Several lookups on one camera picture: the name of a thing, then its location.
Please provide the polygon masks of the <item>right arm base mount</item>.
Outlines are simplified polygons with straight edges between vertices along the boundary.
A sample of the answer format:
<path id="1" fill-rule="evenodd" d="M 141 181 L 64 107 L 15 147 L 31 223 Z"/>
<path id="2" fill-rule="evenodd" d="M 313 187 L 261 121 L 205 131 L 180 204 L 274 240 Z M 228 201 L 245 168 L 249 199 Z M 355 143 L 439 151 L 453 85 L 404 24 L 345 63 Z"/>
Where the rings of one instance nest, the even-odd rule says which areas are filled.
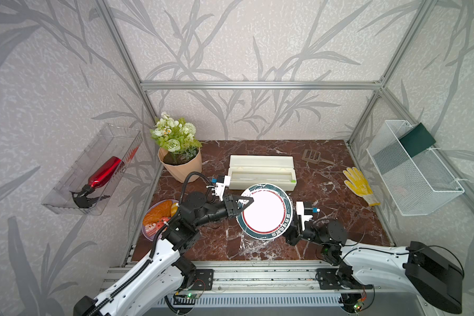
<path id="1" fill-rule="evenodd" d="M 370 284 L 358 282 L 351 273 L 339 268 L 320 268 L 315 279 L 321 290 L 371 290 Z"/>

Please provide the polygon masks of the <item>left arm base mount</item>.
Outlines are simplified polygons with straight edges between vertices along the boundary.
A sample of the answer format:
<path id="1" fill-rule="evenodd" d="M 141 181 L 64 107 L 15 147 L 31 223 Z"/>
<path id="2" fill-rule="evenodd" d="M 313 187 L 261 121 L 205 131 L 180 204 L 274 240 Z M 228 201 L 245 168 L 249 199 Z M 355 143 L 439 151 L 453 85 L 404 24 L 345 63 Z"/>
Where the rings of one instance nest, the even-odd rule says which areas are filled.
<path id="1" fill-rule="evenodd" d="M 207 291 L 213 288 L 214 270 L 196 269 L 184 278 L 181 290 Z"/>

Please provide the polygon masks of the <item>cream plastic wrap dispenser box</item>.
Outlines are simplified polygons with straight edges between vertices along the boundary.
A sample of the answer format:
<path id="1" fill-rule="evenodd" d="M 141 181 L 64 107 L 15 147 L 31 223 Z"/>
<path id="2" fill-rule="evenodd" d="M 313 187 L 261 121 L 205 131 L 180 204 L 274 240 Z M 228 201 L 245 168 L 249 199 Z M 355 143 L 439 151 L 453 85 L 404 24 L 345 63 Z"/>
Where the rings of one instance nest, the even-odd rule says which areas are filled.
<path id="1" fill-rule="evenodd" d="M 297 184 L 292 156 L 231 155 L 228 175 L 231 190 L 267 183 L 291 192 Z"/>

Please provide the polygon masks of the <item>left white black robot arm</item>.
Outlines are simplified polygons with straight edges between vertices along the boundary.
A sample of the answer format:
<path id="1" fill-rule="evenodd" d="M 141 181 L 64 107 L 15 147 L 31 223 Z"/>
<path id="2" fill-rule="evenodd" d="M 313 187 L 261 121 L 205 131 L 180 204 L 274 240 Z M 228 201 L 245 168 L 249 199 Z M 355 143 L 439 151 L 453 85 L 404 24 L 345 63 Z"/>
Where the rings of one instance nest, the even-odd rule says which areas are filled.
<path id="1" fill-rule="evenodd" d="M 80 299 L 74 315 L 144 315 L 167 295 L 194 284 L 196 266 L 183 255 L 200 238 L 200 227 L 238 217 L 254 202 L 248 190 L 241 196 L 226 194 L 229 176 L 202 179 L 213 201 L 203 192 L 181 193 L 175 215 L 157 231 L 151 250 L 97 297 Z"/>

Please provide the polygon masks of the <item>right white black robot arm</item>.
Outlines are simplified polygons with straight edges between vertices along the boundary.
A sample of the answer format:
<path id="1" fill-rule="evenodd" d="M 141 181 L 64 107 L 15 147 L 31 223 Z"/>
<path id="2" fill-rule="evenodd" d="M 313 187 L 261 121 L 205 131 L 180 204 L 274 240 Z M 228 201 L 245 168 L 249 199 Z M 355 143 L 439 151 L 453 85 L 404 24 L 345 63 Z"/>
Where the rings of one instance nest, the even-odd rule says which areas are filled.
<path id="1" fill-rule="evenodd" d="M 300 219 L 295 216 L 283 236 L 291 246 L 301 240 L 321 246 L 321 259 L 330 267 L 316 271 L 320 289 L 365 291 L 383 287 L 421 296 L 447 313 L 462 313 L 463 269 L 433 246 L 411 242 L 407 247 L 386 248 L 356 243 L 338 221 L 316 225 Z"/>

